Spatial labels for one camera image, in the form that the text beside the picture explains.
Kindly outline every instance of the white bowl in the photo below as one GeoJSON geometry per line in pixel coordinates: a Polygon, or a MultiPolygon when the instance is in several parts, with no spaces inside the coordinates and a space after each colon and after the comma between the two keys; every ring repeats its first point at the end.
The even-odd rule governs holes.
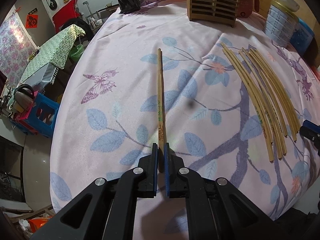
{"type": "Polygon", "coordinates": [[[294,0],[276,0],[278,3],[281,3],[283,6],[287,7],[292,12],[299,10],[300,5],[298,5],[294,0]]]}

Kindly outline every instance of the orange bag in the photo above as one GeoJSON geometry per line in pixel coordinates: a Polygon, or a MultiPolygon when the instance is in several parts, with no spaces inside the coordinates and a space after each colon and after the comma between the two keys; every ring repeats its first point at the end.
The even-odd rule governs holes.
{"type": "Polygon", "coordinates": [[[28,220],[30,224],[31,231],[34,233],[36,232],[40,227],[42,227],[46,222],[49,221],[49,219],[52,217],[47,218],[33,218],[28,220]]]}

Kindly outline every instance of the door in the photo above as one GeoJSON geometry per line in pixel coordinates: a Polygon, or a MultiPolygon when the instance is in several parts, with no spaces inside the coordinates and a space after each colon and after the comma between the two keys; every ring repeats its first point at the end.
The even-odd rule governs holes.
{"type": "Polygon", "coordinates": [[[27,29],[37,46],[41,46],[56,34],[54,25],[41,0],[17,0],[15,7],[17,9],[21,7],[18,15],[25,27],[28,13],[37,8],[38,12],[35,13],[38,15],[37,27],[27,29]]]}

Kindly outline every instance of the green patterned tablecloth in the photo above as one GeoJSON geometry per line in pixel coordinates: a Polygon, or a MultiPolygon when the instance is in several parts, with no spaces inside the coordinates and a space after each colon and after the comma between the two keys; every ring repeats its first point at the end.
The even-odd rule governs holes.
{"type": "Polygon", "coordinates": [[[69,52],[76,38],[80,35],[85,35],[84,30],[74,24],[54,35],[40,47],[40,52],[30,61],[20,79],[20,83],[23,83],[48,63],[58,68],[64,68],[69,52]]]}

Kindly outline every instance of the green plastic bag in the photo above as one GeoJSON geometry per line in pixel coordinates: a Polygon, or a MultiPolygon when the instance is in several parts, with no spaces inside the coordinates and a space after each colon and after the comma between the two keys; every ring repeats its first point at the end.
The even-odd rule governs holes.
{"type": "Polygon", "coordinates": [[[69,53],[69,57],[74,61],[77,62],[81,58],[84,52],[84,47],[82,44],[73,47],[69,53]]]}

